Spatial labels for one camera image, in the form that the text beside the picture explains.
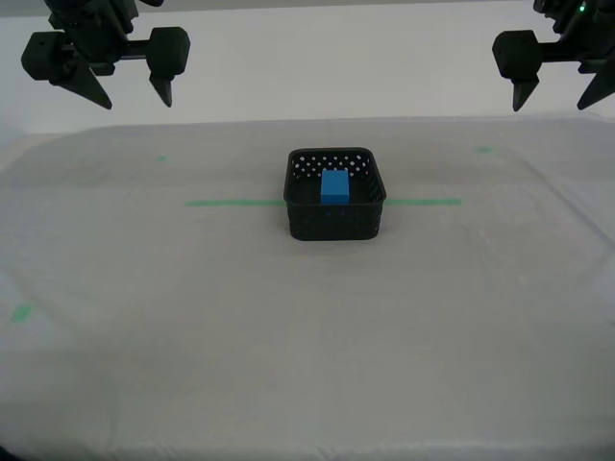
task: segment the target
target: blue cube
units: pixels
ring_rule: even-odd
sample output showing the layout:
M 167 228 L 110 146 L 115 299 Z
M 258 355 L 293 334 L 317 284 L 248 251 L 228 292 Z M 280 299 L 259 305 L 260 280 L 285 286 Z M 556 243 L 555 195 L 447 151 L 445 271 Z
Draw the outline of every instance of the blue cube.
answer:
M 320 203 L 321 205 L 347 205 L 350 203 L 350 182 L 346 170 L 323 170 Z

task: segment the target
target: green tape mark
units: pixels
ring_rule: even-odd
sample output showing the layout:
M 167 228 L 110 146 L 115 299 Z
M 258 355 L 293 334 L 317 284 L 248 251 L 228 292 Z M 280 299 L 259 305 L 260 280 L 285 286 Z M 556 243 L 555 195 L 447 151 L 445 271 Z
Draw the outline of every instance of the green tape mark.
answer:
M 393 206 L 459 206 L 459 199 L 388 199 L 385 205 Z M 196 200 L 186 202 L 185 206 L 192 207 L 221 207 L 221 206 L 285 206 L 284 200 Z
M 385 205 L 397 205 L 397 206 L 459 206 L 461 200 L 459 199 L 413 199 L 413 200 L 399 200 L 388 199 Z
M 494 152 L 496 152 L 496 150 L 494 147 L 480 146 L 477 148 L 477 152 L 479 154 L 493 154 Z
M 196 200 L 186 206 L 285 206 L 284 200 Z
M 14 311 L 11 317 L 11 322 L 14 324 L 22 324 L 32 314 L 32 307 L 27 304 L 20 304 Z

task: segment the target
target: black basket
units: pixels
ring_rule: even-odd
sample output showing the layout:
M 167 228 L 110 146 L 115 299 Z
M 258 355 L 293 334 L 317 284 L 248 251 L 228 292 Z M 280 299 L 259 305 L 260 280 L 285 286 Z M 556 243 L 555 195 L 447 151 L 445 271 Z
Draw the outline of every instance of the black basket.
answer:
M 321 205 L 323 170 L 347 170 L 348 205 Z M 288 156 L 284 200 L 298 240 L 367 240 L 378 235 L 386 191 L 367 149 L 301 149 Z

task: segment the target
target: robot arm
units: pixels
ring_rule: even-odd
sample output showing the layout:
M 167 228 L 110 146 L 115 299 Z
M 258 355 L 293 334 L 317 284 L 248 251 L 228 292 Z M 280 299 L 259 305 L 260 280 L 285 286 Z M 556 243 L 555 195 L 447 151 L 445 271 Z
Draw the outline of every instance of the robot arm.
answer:
M 493 45 L 500 73 L 514 84 L 519 110 L 539 83 L 543 62 L 578 61 L 581 74 L 596 74 L 580 100 L 586 109 L 615 92 L 615 0 L 535 0 L 534 10 L 554 19 L 555 43 L 539 43 L 533 31 L 501 33 Z
M 141 0 L 153 7 L 163 0 Z M 130 41 L 135 0 L 45 0 L 56 31 L 34 33 L 21 58 L 34 80 L 61 86 L 106 109 L 111 100 L 97 76 L 110 76 L 121 60 L 146 60 L 150 82 L 168 106 L 171 82 L 184 73 L 190 40 L 179 27 L 157 28 L 149 40 Z
M 163 0 L 140 0 L 159 7 Z M 129 41 L 135 0 L 45 0 L 54 29 L 35 33 L 22 57 L 35 80 L 48 81 L 111 108 L 96 76 L 109 76 L 121 60 L 147 60 L 150 82 L 171 106 L 171 82 L 184 73 L 190 40 L 179 27 L 158 28 L 149 40 Z M 585 109 L 615 92 L 615 0 L 534 0 L 534 9 L 555 21 L 555 43 L 539 43 L 533 31 L 501 33 L 493 45 L 503 77 L 514 85 L 513 109 L 536 89 L 543 62 L 578 61 L 580 73 L 596 74 L 578 102 Z

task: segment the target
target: white backdrop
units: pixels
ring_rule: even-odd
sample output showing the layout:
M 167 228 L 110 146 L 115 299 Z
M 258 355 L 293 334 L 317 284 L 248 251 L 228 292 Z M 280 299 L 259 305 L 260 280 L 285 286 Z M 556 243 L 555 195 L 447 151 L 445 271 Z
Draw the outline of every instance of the white backdrop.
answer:
M 192 38 L 186 74 L 167 109 L 144 62 L 122 63 L 103 83 L 107 112 L 31 81 L 19 58 L 45 18 L 0 20 L 3 57 L 0 119 L 28 133 L 74 132 L 124 124 L 380 116 L 511 114 L 512 85 L 491 53 L 507 29 L 554 39 L 553 25 L 530 2 L 273 9 L 144 14 L 135 38 L 180 25 Z M 543 84 L 523 114 L 576 110 L 591 76 L 574 64 L 545 65 Z M 594 110 L 615 113 L 608 100 Z

